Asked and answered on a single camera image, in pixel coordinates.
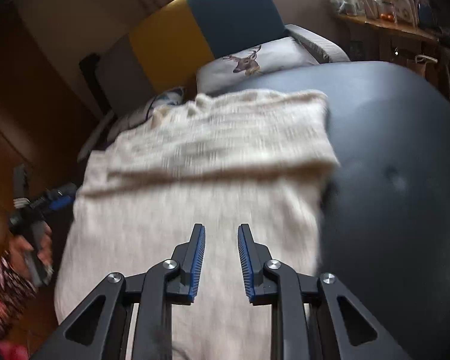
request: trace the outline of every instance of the patterned pillow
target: patterned pillow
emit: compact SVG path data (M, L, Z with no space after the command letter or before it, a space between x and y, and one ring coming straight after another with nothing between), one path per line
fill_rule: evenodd
M318 64L299 42L289 36L206 64L197 72L197 91L212 93L238 84L248 77Z
M131 114L120 117L111 127L107 142L113 142L121 132L131 130L145 123L154 113L154 109L161 105L180 105L183 103L184 88L176 87L169 89L157 96L152 97L147 104L137 108Z

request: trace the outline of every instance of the yellow backrest panel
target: yellow backrest panel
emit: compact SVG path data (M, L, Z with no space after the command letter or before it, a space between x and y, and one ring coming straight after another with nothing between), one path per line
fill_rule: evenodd
M128 37L157 93L186 85L215 59L186 0L174 0L150 15Z

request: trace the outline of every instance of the person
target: person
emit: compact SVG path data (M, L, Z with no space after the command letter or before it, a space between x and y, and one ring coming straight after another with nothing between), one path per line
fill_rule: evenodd
M46 226L38 258L46 266L52 265L52 231ZM30 272L23 253L33 247L19 235L10 240L8 250L0 258L0 360L28 359L22 346L3 341L13 323L22 315L27 301L36 296L38 289L30 282Z

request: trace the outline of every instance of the triangular cutout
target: triangular cutout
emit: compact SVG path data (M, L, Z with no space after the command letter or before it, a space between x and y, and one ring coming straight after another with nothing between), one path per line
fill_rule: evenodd
M339 296L337 300L351 345L357 347L377 339L375 329L368 324L347 298Z
M79 344L89 346L95 337L98 320L102 314L105 304L105 295L100 295L93 303L77 318L65 333L65 338Z

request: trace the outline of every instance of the human hand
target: human hand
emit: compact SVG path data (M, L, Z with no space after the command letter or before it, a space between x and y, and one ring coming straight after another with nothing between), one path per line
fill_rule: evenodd
M51 266L52 261L52 239L50 236L52 235L52 230L45 223L45 233L40 241L40 246L42 249L38 252L37 256L39 260L45 266ZM22 278L26 280L31 279L30 272L28 271L27 265L25 264L25 260L23 258L23 252L32 251L34 248L30 245L30 243L21 235L14 237L10 240L9 244L10 248L10 264L13 270L18 273Z

